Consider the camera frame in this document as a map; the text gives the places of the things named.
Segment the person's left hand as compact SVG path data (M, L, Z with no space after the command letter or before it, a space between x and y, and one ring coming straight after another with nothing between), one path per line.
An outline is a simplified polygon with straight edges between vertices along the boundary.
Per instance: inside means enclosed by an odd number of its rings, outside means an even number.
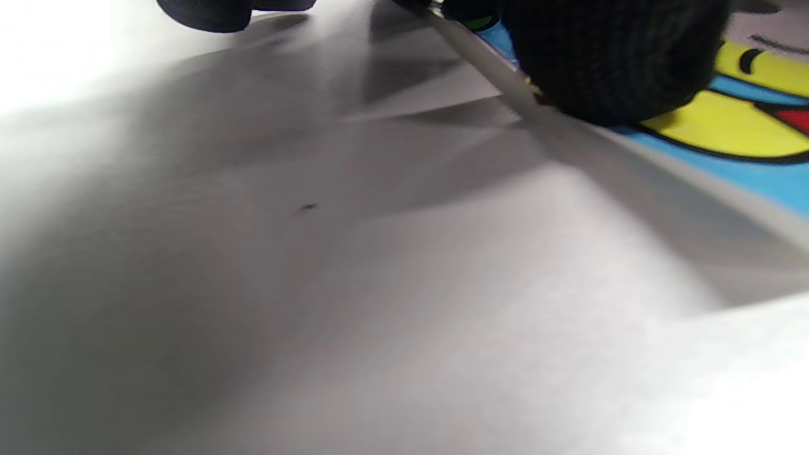
M732 1L402 1L481 32L500 24L537 100L598 126L642 122L710 86Z

